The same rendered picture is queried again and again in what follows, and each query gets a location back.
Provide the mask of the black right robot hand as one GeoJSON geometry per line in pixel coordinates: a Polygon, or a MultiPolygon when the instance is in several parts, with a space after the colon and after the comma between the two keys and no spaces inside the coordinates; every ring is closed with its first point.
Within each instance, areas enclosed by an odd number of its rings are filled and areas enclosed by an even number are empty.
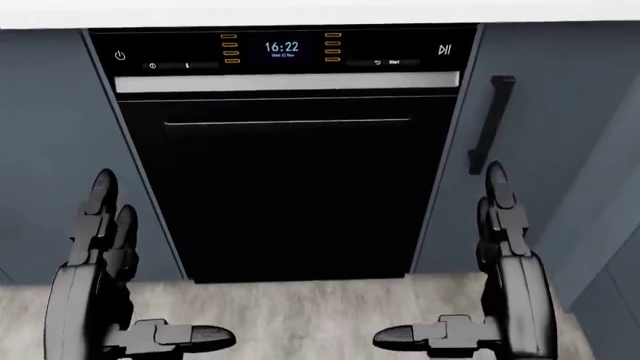
{"type": "Polygon", "coordinates": [[[383,350],[425,353],[430,360],[470,360],[490,350],[496,360],[558,360],[556,314],[540,257],[526,245],[528,220],[499,161],[487,167],[478,201],[478,267],[487,278],[484,320],[442,315],[431,324],[392,326],[372,344],[383,350]]]}

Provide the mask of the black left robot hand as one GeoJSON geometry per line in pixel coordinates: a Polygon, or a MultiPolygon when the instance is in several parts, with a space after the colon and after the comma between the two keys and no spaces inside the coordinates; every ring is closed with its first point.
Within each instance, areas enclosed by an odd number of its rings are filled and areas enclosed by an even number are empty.
{"type": "Polygon", "coordinates": [[[70,255],[46,306],[44,360],[183,360],[234,347],[236,335],[220,326],[132,319],[138,216],[117,205],[118,193],[115,173],[101,170],[73,218],[70,255]]]}

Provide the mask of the plain blue-grey cabinet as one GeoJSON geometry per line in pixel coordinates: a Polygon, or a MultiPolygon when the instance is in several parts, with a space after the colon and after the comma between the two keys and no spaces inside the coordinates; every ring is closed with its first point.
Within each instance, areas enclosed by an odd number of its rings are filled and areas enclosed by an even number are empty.
{"type": "Polygon", "coordinates": [[[0,31],[0,284],[48,284],[100,170],[139,216],[138,281],[181,269],[82,33],[0,31]]]}

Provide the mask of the black built-in dishwasher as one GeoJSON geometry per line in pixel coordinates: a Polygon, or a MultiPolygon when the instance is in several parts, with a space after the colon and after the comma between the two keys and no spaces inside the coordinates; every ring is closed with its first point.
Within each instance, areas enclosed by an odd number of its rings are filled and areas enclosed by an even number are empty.
{"type": "Polygon", "coordinates": [[[187,278],[409,272],[476,24],[91,29],[187,278]],[[119,94],[116,77],[447,72],[456,88],[119,94]]]}

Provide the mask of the white countertop edge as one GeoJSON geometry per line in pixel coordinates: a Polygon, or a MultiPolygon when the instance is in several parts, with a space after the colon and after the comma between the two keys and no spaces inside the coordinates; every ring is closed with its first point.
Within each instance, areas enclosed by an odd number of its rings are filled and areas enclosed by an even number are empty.
{"type": "Polygon", "coordinates": [[[640,0],[0,0],[0,29],[640,20],[640,0]]]}

